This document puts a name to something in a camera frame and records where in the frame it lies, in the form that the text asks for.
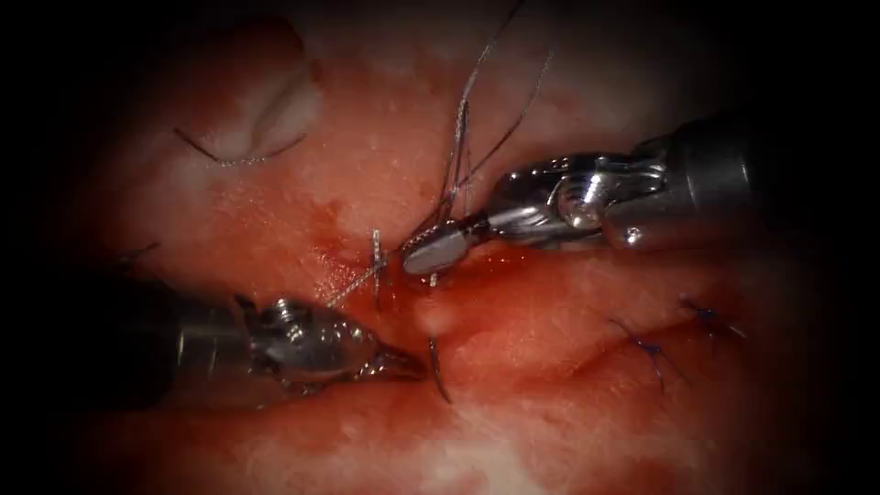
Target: silver wire suture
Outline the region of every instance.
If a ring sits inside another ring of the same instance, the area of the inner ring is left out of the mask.
[[[174,128],[174,134],[178,138],[182,139],[186,144],[193,147],[196,151],[205,155],[205,157],[207,157],[208,159],[213,161],[215,164],[217,164],[218,166],[223,167],[223,168],[239,167],[239,166],[243,166],[243,165],[252,165],[254,163],[261,163],[263,161],[271,160],[271,159],[279,156],[281,153],[287,151],[288,149],[291,149],[294,146],[300,144],[300,142],[302,142],[303,139],[305,139],[305,134],[300,134],[290,143],[284,145],[281,148],[276,149],[275,151],[272,151],[268,155],[262,155],[262,156],[258,156],[258,157],[245,157],[243,159],[220,159],[214,153],[211,153],[210,151],[208,151],[207,148],[205,148],[204,146],[197,143],[195,141],[195,139],[189,137],[189,135],[184,133],[179,128],[177,128],[177,127]]]

